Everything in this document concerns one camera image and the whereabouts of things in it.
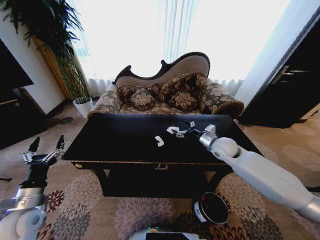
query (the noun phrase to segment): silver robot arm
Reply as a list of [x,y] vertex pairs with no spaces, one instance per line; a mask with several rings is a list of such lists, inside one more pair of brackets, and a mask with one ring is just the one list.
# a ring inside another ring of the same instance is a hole
[[175,132],[176,136],[197,137],[209,152],[266,198],[320,224],[320,198],[309,192],[295,175],[256,152],[247,151],[231,138],[218,138],[214,125],[200,131],[194,122],[189,124],[188,130]]
[[0,210],[9,213],[0,221],[1,239],[35,240],[38,230],[46,222],[44,190],[47,173],[49,167],[65,153],[65,143],[62,135],[55,150],[49,154],[36,155],[39,141],[38,137],[23,154],[24,162],[30,169],[25,181],[19,185],[16,196],[0,201]]

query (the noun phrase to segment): sheer curtain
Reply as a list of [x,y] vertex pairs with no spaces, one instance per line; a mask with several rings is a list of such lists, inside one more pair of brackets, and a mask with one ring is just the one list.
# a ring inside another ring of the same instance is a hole
[[187,52],[209,56],[209,77],[235,94],[290,0],[69,0],[84,31],[74,48],[92,96],[127,65],[143,77]]
[[201,0],[191,22],[187,52],[211,62],[209,77],[226,85],[244,80],[290,0]]

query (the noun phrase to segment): black furniture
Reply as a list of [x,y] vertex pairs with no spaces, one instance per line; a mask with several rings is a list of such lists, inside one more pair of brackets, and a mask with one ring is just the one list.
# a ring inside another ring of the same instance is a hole
[[319,33],[320,20],[295,50],[288,50],[276,67],[278,72],[271,73],[270,81],[261,87],[239,117],[241,124],[289,128],[320,103]]
[[[194,121],[199,130],[214,124],[219,137],[259,153],[227,115],[101,113],[92,115],[63,159],[93,171],[104,196],[194,198],[215,191],[232,169],[196,139],[166,131],[169,126],[187,129],[183,120]],[[104,169],[110,169],[108,177]],[[216,172],[209,184],[204,171]]]
[[45,131],[45,116],[26,97],[23,86],[32,85],[25,71],[0,40],[0,149]]

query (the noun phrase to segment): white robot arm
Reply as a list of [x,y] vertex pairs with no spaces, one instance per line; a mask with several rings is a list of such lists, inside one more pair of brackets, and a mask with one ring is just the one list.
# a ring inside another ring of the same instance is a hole
[[320,198],[309,192],[292,173],[256,152],[245,150],[231,138],[218,138],[214,125],[199,131],[194,122],[190,122],[188,130],[175,134],[177,137],[197,137],[209,152],[232,167],[239,177],[265,197],[320,224]]

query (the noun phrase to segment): carpet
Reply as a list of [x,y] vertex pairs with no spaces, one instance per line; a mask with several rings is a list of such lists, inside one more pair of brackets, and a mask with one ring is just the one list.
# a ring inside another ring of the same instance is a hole
[[[61,134],[70,145],[87,121],[72,104],[58,117],[73,117],[73,121],[39,134],[39,153],[54,148]],[[320,185],[319,113],[287,129],[245,126],[243,131],[267,158],[306,186]],[[22,153],[34,139],[0,150],[0,176],[12,178],[10,182],[0,181],[0,199],[13,197],[24,180],[28,167]],[[103,197],[96,176],[89,170],[77,170],[69,162],[53,165],[47,181],[47,221],[38,233],[39,240],[127,240],[149,226],[195,233],[207,240],[320,240],[320,225],[266,199],[234,173],[217,188],[228,205],[229,220],[211,226],[200,224],[192,215],[191,199]]]

